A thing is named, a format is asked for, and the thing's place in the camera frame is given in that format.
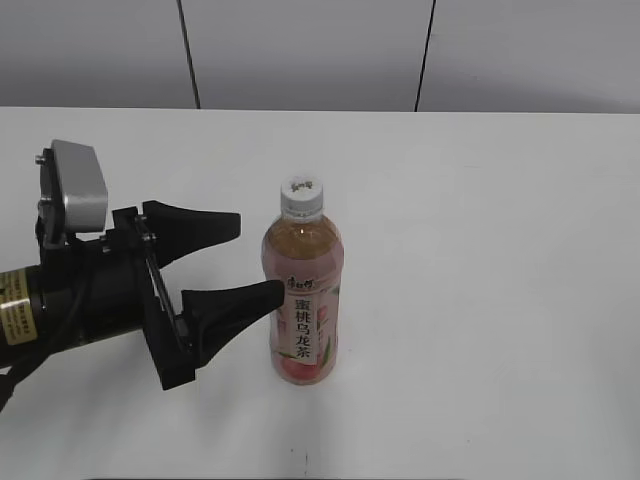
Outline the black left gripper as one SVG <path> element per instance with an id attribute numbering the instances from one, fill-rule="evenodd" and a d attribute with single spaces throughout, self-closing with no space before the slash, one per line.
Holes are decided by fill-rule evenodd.
<path id="1" fill-rule="evenodd" d="M 283 305 L 280 280 L 183 290 L 187 327 L 175 313 L 160 268 L 238 238 L 241 215 L 153 200 L 142 208 L 107 210 L 114 225 L 102 232 L 68 232 L 52 147 L 36 162 L 41 192 L 35 225 L 37 366 L 56 353 L 140 330 L 160 383 L 169 390 L 194 381 L 196 368 Z"/>

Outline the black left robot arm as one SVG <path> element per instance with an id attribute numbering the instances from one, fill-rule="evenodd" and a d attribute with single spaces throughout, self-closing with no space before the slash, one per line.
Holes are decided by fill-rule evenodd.
<path id="1" fill-rule="evenodd" d="M 132 331 L 144 334 L 160 384 L 194 381 L 231 340 L 279 308 L 279 280 L 185 290 L 175 308 L 162 269 L 236 239 L 236 213 L 158 201 L 110 210 L 95 150 L 53 140 L 36 159 L 38 264 L 1 276 L 1 396 L 50 356 Z"/>

